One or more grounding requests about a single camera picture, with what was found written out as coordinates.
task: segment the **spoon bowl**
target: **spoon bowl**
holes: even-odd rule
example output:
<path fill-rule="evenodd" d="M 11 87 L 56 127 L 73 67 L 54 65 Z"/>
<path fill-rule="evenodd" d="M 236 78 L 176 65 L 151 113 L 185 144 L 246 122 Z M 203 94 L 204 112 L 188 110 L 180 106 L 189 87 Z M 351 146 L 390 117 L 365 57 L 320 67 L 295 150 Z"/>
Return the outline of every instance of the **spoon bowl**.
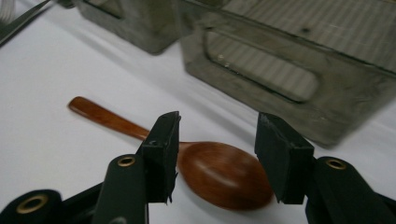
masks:
<path fill-rule="evenodd" d="M 114 131 L 144 140 L 149 131 L 76 97 L 69 108 Z M 217 142 L 180 142 L 177 168 L 191 190 L 215 206 L 247 211 L 271 202 L 273 191 L 259 161 L 245 151 Z"/>

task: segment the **clear plastic container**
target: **clear plastic container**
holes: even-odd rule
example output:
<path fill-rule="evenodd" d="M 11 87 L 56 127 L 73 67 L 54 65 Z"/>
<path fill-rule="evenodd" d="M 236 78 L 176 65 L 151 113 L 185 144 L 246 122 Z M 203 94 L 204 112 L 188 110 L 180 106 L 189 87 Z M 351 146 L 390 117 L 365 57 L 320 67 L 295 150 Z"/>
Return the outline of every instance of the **clear plastic container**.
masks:
<path fill-rule="evenodd" d="M 150 54 L 178 38 L 172 0 L 73 0 L 89 21 Z"/>
<path fill-rule="evenodd" d="M 332 147 L 396 94 L 396 4 L 177 0 L 185 68 Z"/>

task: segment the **white table surface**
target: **white table surface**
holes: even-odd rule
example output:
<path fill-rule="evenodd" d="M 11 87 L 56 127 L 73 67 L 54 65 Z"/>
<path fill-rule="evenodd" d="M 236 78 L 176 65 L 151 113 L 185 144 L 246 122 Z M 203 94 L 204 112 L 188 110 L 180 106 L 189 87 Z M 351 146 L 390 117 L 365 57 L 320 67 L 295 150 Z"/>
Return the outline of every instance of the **white table surface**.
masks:
<path fill-rule="evenodd" d="M 138 149 L 140 141 L 71 112 L 66 106 L 79 95 L 148 129 L 178 110 L 180 140 L 219 141 L 254 155 L 258 112 L 188 75 L 178 42 L 151 56 L 76 8 L 52 4 L 0 48 L 0 209 L 34 189 L 67 199 L 102 182 L 112 159 Z M 395 112 L 392 102 L 338 147 L 316 146 L 315 157 L 352 163 L 375 191 L 396 199 Z M 306 223 L 303 205 L 276 200 L 253 212 L 217 208 L 181 175 L 173 199 L 149 206 L 150 223 Z"/>

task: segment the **screw hole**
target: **screw hole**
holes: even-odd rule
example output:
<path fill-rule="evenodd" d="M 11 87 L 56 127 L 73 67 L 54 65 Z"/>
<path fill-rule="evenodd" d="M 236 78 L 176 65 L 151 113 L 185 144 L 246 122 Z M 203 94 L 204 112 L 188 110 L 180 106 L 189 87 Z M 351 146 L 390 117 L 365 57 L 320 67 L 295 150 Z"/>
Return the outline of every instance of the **screw hole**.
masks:
<path fill-rule="evenodd" d="M 149 142 L 149 144 L 152 146 L 158 146 L 158 142 L 156 140 Z"/>
<path fill-rule="evenodd" d="M 126 167 L 126 166 L 131 166 L 131 165 L 133 165 L 134 162 L 135 162 L 134 157 L 124 157 L 124 158 L 119 159 L 119 161 L 117 162 L 117 164 L 118 164 L 119 166 Z"/>
<path fill-rule="evenodd" d="M 345 170 L 347 168 L 347 166 L 342 161 L 339 160 L 331 159 L 331 160 L 327 160 L 326 163 L 327 165 L 329 165 L 330 167 L 336 170 Z"/>
<path fill-rule="evenodd" d="M 301 31 L 302 31 L 303 33 L 305 33 L 305 34 L 308 34 L 308 33 L 311 32 L 311 29 L 305 27 L 305 28 L 301 29 Z"/>
<path fill-rule="evenodd" d="M 46 204 L 48 200 L 49 197 L 45 194 L 37 194 L 35 196 L 32 196 L 18 205 L 17 213 L 32 213 L 44 206 L 44 204 Z"/>
<path fill-rule="evenodd" d="M 125 217 L 116 217 L 113 220 L 111 220 L 108 224 L 126 224 L 127 221 Z"/>

